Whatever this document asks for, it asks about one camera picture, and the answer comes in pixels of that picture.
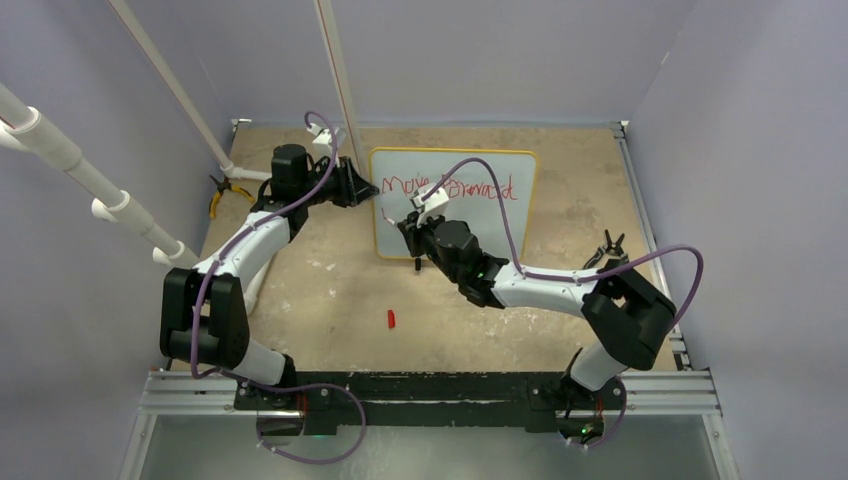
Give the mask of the yellow framed whiteboard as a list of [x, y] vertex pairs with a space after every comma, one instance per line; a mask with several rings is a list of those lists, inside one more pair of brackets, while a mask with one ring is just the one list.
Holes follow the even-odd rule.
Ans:
[[[431, 186], [457, 163], [480, 158], [490, 165], [499, 181], [509, 230], [516, 253], [524, 254], [528, 223], [534, 202], [538, 158], [531, 151], [447, 148], [375, 148], [369, 155], [370, 182], [380, 188], [374, 199], [374, 236], [377, 255], [408, 260], [402, 235], [388, 218], [400, 221], [413, 210], [410, 198]], [[468, 223], [484, 251], [512, 257], [499, 208], [494, 181], [482, 165], [461, 167], [443, 185], [449, 203], [447, 219]]]

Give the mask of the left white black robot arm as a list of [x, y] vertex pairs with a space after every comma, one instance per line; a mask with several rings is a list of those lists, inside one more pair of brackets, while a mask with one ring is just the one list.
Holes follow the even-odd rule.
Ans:
[[376, 197], [377, 186], [347, 156], [314, 159], [302, 145], [276, 147], [271, 176], [260, 186], [245, 222], [221, 248], [189, 268], [165, 276], [159, 348], [172, 359], [209, 365], [259, 385], [272, 408], [297, 399], [293, 359], [251, 337], [246, 289], [262, 268], [291, 243], [313, 205], [355, 207]]

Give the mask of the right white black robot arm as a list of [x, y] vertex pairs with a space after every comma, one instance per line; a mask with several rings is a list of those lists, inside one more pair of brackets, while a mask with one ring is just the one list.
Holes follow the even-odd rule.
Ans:
[[470, 303], [498, 309], [536, 308], [584, 319], [596, 337], [571, 360], [560, 382], [564, 399], [584, 407], [618, 374], [654, 367], [677, 309], [639, 272], [610, 260], [600, 270], [520, 272], [485, 252], [464, 221], [423, 223], [415, 215], [396, 225], [411, 257], [430, 260]]

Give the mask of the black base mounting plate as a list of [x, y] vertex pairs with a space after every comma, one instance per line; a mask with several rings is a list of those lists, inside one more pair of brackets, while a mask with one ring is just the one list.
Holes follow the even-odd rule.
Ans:
[[623, 383], [571, 395], [560, 372], [306, 372], [305, 392], [271, 393], [239, 386], [238, 411], [274, 420], [274, 435], [334, 435], [340, 427], [521, 428], [577, 439], [603, 434], [604, 419], [625, 405]]

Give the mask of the yellow handled pliers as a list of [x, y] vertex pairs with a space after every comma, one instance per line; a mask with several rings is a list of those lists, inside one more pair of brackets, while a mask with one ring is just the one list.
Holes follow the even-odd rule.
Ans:
[[255, 202], [254, 196], [249, 191], [240, 186], [233, 185], [227, 176], [224, 176], [222, 179], [218, 179], [215, 176], [210, 175], [209, 179], [215, 184], [215, 193], [208, 204], [208, 216], [211, 220], [217, 218], [217, 207], [226, 192], [239, 194], [246, 198], [251, 204]]

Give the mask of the black handled pliers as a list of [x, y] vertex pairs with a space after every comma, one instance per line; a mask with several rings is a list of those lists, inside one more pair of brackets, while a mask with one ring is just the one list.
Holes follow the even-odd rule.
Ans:
[[625, 236], [625, 233], [621, 233], [616, 239], [613, 239], [610, 231], [605, 229], [604, 242], [597, 247], [595, 253], [584, 263], [583, 269], [595, 268], [603, 259], [628, 262], [629, 255], [622, 246]]

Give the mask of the aluminium extrusion rail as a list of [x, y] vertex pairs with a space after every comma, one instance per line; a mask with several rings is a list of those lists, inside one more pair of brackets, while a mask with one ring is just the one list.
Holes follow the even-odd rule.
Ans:
[[[192, 376], [220, 374], [240, 388], [236, 407], [256, 411], [294, 407], [319, 430], [343, 420], [346, 396], [363, 422], [439, 426], [509, 425], [525, 414], [546, 420], [592, 413], [597, 429], [606, 406], [624, 407], [622, 374], [648, 370], [665, 336], [686, 312], [637, 270], [617, 240], [608, 239], [580, 269], [522, 264], [517, 250], [486, 252], [465, 219], [449, 212], [455, 169], [394, 185], [364, 179], [339, 153], [341, 132], [315, 123], [314, 142], [277, 146], [270, 171], [241, 228], [214, 254], [165, 277], [160, 351], [186, 362]], [[585, 320], [595, 343], [575, 353], [560, 378], [538, 372], [298, 372], [293, 359], [256, 342], [245, 293], [272, 258], [302, 230], [312, 206], [352, 208], [384, 196], [411, 209], [391, 227], [409, 256], [431, 261], [459, 293], [480, 308], [536, 308]]]

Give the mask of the white PVC pipe frame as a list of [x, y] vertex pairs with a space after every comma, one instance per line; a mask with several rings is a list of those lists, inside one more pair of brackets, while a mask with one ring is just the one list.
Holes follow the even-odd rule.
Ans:
[[[133, 1], [137, 17], [220, 146], [266, 171], [307, 144], [302, 116], [342, 122], [309, 1]], [[200, 245], [220, 175], [214, 154], [106, 1], [5, 1], [1, 81], [42, 111], [171, 235]], [[164, 269], [92, 195], [38, 156], [1, 152], [1, 316], [150, 310]]]

